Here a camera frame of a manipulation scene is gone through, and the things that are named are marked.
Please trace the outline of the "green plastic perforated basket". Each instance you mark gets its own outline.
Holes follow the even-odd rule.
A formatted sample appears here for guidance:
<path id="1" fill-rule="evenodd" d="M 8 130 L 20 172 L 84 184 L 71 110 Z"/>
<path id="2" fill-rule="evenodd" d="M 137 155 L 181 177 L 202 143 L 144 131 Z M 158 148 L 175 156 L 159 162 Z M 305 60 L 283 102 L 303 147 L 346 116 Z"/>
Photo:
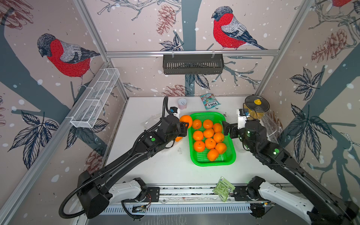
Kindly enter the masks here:
<path id="1" fill-rule="evenodd" d="M 192 162 L 200 167 L 234 163 L 236 153 L 233 142 L 223 131 L 225 117 L 218 112 L 198 112 L 190 117 L 193 119 L 188 131 Z"/>

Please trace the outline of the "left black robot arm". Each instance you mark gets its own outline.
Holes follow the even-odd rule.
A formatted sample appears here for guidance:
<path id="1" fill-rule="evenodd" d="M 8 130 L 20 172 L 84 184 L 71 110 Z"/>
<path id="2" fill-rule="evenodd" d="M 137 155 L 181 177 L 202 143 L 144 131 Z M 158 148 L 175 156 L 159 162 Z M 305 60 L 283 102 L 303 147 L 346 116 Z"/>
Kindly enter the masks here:
<path id="1" fill-rule="evenodd" d="M 120 201 L 144 199 L 147 195 L 147 186 L 140 178 L 124 183 L 116 195 L 110 190 L 120 178 L 137 165 L 168 149 L 168 144 L 174 143 L 176 138 L 185 137 L 189 127 L 188 122 L 180 122 L 176 107 L 168 107 L 168 96 L 165 96 L 159 121 L 144 130 L 129 151 L 93 173 L 85 171 L 79 175 L 77 188 L 59 207 L 59 216 L 70 219 L 85 214 L 87 218 L 94 218 L 108 207 L 111 199 L 119 198 Z M 73 196 L 78 197 L 83 210 L 68 214 L 64 209 Z"/>

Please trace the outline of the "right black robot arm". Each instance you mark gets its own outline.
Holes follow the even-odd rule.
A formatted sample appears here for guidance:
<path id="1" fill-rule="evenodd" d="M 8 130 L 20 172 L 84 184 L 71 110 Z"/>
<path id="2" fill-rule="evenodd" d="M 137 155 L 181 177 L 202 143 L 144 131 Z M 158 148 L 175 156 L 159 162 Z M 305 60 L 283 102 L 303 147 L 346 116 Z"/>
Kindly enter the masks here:
<path id="1" fill-rule="evenodd" d="M 344 201 L 323 187 L 299 166 L 290 153 L 267 139 L 267 131 L 259 120 L 250 120 L 241 129 L 237 124 L 222 122 L 225 136 L 238 138 L 245 150 L 263 165 L 289 181 L 304 197 L 279 189 L 255 176 L 247 184 L 250 199 L 269 200 L 291 211 L 310 225 L 352 225 L 359 215 L 359 206 Z"/>

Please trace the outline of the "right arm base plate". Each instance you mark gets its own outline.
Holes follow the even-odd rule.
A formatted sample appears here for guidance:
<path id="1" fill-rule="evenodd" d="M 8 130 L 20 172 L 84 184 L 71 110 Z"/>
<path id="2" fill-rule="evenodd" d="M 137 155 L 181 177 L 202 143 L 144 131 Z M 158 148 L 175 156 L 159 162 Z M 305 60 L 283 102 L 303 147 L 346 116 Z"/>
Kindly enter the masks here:
<path id="1" fill-rule="evenodd" d="M 262 198 L 257 190 L 248 189 L 247 186 L 235 186 L 231 197 L 234 197 L 235 201 L 269 201 Z"/>

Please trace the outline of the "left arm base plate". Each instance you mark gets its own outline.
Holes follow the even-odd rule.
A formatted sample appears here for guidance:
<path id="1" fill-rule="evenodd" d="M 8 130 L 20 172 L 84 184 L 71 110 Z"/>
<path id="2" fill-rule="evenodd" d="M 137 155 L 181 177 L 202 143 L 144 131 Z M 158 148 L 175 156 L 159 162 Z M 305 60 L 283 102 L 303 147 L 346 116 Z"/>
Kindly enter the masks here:
<path id="1" fill-rule="evenodd" d="M 138 197 L 135 199 L 124 200 L 125 203 L 149 203 L 158 202 L 160 196 L 159 187 L 148 187 L 146 190 L 142 190 Z"/>

